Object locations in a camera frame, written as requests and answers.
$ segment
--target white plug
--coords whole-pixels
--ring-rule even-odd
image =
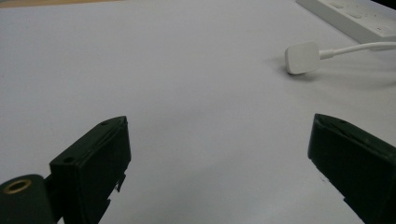
[[[333,56],[363,49],[396,49],[396,42],[376,42],[344,49],[319,50],[315,42],[290,46],[285,51],[285,63],[288,73],[299,75],[319,69],[319,62]]]

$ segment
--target black object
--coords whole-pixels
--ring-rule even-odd
[[[316,114],[308,157],[366,224],[396,222],[396,148],[337,118]]]
[[[396,3],[394,1],[389,1],[389,0],[372,0],[372,1],[377,2],[386,7],[396,9]]]
[[[103,121],[56,157],[51,175],[24,175],[0,186],[0,223],[97,224],[120,191],[131,161],[126,117]]]

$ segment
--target white power strip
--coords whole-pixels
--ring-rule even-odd
[[[360,43],[396,41],[396,20],[355,0],[297,0]]]

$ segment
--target power strip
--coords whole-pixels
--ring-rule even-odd
[[[355,0],[296,2],[362,44],[396,41],[396,20]]]

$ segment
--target white table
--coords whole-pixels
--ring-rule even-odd
[[[133,159],[101,223],[362,223],[307,158],[315,113],[396,146],[396,50],[303,77],[287,46],[355,45],[293,0],[134,0],[0,10],[0,182],[97,123]]]

